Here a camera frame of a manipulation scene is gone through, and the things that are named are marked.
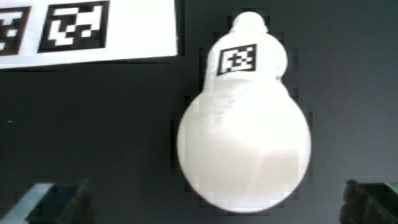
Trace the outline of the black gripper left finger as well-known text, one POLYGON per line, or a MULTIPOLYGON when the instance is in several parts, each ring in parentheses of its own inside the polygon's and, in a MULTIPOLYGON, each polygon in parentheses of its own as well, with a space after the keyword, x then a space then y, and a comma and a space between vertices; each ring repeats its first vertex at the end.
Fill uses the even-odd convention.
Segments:
POLYGON ((0 224, 96 224, 89 181, 74 185, 35 183, 0 224))

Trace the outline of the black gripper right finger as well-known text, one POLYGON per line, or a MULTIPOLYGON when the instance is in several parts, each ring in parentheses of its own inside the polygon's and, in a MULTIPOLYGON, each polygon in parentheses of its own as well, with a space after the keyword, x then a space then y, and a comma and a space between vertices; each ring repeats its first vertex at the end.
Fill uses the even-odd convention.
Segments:
POLYGON ((398 224, 398 183, 346 182, 344 224, 398 224))

